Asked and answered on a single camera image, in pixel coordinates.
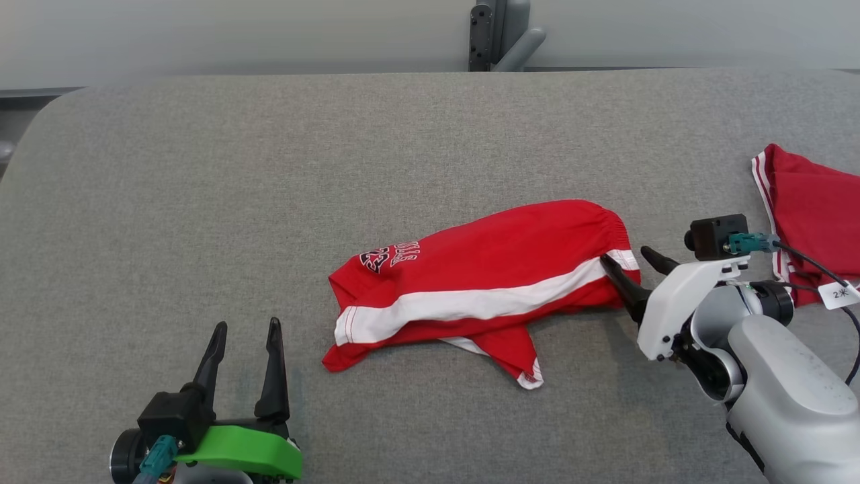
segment wall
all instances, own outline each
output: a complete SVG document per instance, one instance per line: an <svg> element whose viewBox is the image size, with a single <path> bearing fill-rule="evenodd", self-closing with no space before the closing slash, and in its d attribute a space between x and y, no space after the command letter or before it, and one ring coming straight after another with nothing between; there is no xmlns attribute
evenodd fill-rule
<svg viewBox="0 0 860 484"><path fill-rule="evenodd" d="M532 65L860 67L856 0L533 0ZM4 0L0 90L161 73L462 71L468 0Z"/></svg>

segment red fabric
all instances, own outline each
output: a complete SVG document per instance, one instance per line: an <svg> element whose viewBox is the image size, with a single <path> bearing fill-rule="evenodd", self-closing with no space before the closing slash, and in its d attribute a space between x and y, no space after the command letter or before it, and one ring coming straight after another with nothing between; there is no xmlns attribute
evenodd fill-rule
<svg viewBox="0 0 860 484"><path fill-rule="evenodd" d="M514 378L539 377L525 323L556 311L619 307L617 293L604 276L525 313L411 320L389 338L373 342L353 342L359 336L350 316L356 307L390 308L415 293L494 291L555 281L613 250L630 250L617 215L591 202L562 200L513 208L415 242L359 254L329 278L345 319L346 341L333 345L322 363L330 371L341 371L382 346L466 337ZM635 259L632 265L628 275L639 281Z"/></svg>
<svg viewBox="0 0 860 484"><path fill-rule="evenodd" d="M777 145L765 148L765 173L777 235L787 245L844 279L860 277L860 177L815 164ZM818 287L832 282L812 264L791 256L795 284ZM810 291L796 291L795 304L819 302Z"/></svg>

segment label tag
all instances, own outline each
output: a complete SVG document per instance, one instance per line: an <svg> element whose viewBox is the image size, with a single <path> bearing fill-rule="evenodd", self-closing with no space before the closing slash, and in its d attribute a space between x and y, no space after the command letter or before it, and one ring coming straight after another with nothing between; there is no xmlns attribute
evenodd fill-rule
<svg viewBox="0 0 860 484"><path fill-rule="evenodd" d="M860 302L860 296L853 287L846 288L838 282L831 282L818 287L818 294L827 309L839 309Z"/></svg>

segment black cable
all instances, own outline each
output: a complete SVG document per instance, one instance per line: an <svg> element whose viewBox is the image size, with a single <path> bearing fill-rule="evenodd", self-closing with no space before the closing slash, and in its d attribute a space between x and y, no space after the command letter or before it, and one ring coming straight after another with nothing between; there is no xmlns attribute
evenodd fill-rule
<svg viewBox="0 0 860 484"><path fill-rule="evenodd" d="M857 321L857 316L847 307L842 307L842 310L851 318L851 322L854 323L854 327L857 329L857 334L860 335L860 321ZM854 360L854 366L851 367L851 373L848 374L848 378L845 378L845 385L851 385L851 381L857 375L857 369L860 369L860 349L857 350L857 358Z"/></svg>
<svg viewBox="0 0 860 484"><path fill-rule="evenodd" d="M761 282L763 282L763 283L765 283L765 284L770 284L771 286L780 286L780 287L783 287L783 288L800 289L801 291L813 291L813 292L816 292L816 293L818 292L818 289L816 289L816 288L814 288L814 287L812 287L812 286L803 286L803 285L801 285L801 284L792 284L791 282L759 281L759 282L757 282L757 283L761 283Z"/></svg>
<svg viewBox="0 0 860 484"><path fill-rule="evenodd" d="M803 286L801 284L792 284L791 282L779 282L779 281L760 281L760 282L763 282L765 284L770 284L773 286L782 286L784 288L800 289L801 291L812 291L814 293L818 292L818 289L816 289L812 286ZM841 307L840 309L845 311L845 314L848 314L848 317L851 318L851 322L854 323L854 329L857 330L857 357L854 358L854 366L851 367L851 372L848 374L848 377L845 378L845 385L851 385L851 382L854 380L854 377L857 376L857 370L860 369L860 321L857 320L857 316L855 316L854 313L848 307Z"/></svg>
<svg viewBox="0 0 860 484"><path fill-rule="evenodd" d="M780 249L784 249L784 250L786 250L786 251L789 251L789 252L791 252L792 254L794 254L794 255L798 256L799 258L801 258L801 259L803 259L803 260L805 260L805 261L809 262L810 264L814 265L815 267L817 267L817 268L818 268L818 270L820 270L820 271L821 271L821 272L823 272L824 274L827 274L827 275L828 275L828 276L830 276L834 281L838 282L838 283L839 283L843 288L845 288L845 287L847 287L847 286L848 286L848 282L846 282L846 281L845 281L845 279L843 279L842 277L837 276L835 273L831 272L827 267L825 267L825 266L823 266L823 265L819 264L819 262L818 262L817 260L815 260L815 259L811 258L810 256L808 256L808 255L804 254L803 252L798 251L797 249L794 249L794 248L792 248L792 247L789 247L788 245L783 244L783 243L782 243L781 241L779 241L779 240L774 240L774 241L773 241L773 245L774 245L774 246L776 246L776 247L779 247Z"/></svg>

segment gray fabric surface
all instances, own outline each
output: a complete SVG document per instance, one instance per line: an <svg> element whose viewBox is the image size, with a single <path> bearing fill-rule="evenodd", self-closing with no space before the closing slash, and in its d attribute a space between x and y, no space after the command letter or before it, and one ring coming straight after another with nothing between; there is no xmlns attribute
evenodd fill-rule
<svg viewBox="0 0 860 484"><path fill-rule="evenodd" d="M722 410L646 361L624 313L532 325L546 383L531 392L443 343L330 374L327 276L559 198L688 261L691 220L767 229L750 158L768 143L857 173L859 133L860 78L833 71L168 78L64 96L0 183L3 482L108 481L117 435L194 375L220 320L215 409L250 416L276 315L307 482L761 483ZM792 329L847 373L841 312L805 307Z"/></svg>

